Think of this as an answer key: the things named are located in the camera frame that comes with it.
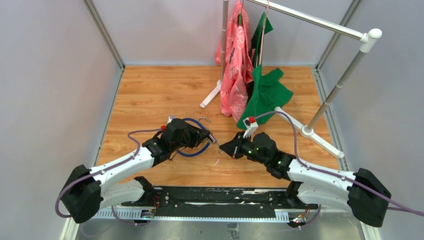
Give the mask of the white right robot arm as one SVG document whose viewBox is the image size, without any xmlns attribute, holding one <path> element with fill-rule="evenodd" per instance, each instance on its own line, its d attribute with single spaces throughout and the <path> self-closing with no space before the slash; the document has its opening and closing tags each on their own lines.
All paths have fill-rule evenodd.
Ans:
<svg viewBox="0 0 424 240">
<path fill-rule="evenodd" d="M 276 142 L 262 132 L 253 138 L 240 131 L 219 148 L 234 159 L 246 157 L 265 166 L 277 179 L 290 182 L 285 195 L 292 209 L 301 205 L 322 205 L 352 213 L 359 221 L 376 228 L 383 225 L 392 194 L 368 169 L 335 170 L 307 161 L 277 148 Z"/>
</svg>

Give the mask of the brass padlock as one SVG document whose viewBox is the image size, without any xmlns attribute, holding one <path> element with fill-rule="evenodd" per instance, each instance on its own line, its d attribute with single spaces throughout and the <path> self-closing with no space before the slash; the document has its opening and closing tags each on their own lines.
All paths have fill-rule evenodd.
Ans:
<svg viewBox="0 0 424 240">
<path fill-rule="evenodd" d="M 198 122 L 200 122 L 202 120 L 207 121 L 208 123 L 211 123 L 211 121 L 206 117 L 200 117 L 200 118 L 197 119 Z"/>
</svg>

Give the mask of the blue cable lock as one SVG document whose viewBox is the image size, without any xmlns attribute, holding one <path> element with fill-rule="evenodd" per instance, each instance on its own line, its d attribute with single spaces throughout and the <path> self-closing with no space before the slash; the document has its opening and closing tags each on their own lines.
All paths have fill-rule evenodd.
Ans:
<svg viewBox="0 0 424 240">
<path fill-rule="evenodd" d="M 184 117 L 182 119 L 185 122 L 189 122 L 189 123 L 193 123 L 196 127 L 199 127 L 202 130 L 208 130 L 202 123 L 201 123 L 201 118 L 199 119 L 194 119 L 191 117 Z M 186 158 L 194 158 L 194 157 L 198 157 L 199 155 L 203 154 L 211 145 L 211 141 L 210 140 L 204 140 L 202 141 L 199 145 L 192 147 L 191 149 L 193 149 L 193 152 L 185 152 L 184 149 L 178 149 L 176 152 L 178 155 L 186 157 Z"/>
</svg>

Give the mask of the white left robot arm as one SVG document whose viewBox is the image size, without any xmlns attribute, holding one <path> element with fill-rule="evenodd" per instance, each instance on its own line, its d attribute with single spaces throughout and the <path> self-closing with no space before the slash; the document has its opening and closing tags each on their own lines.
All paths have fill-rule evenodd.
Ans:
<svg viewBox="0 0 424 240">
<path fill-rule="evenodd" d="M 98 211 L 125 202 L 149 206 L 153 201 L 153 186 L 144 177 L 121 181 L 171 160 L 173 153 L 181 149 L 216 143 L 213 134 L 194 119 L 169 119 L 166 125 L 153 132 L 154 136 L 144 143 L 133 137 L 135 131 L 129 132 L 127 136 L 135 142 L 135 150 L 109 163 L 75 167 L 55 201 L 56 214 L 81 224 Z"/>
</svg>

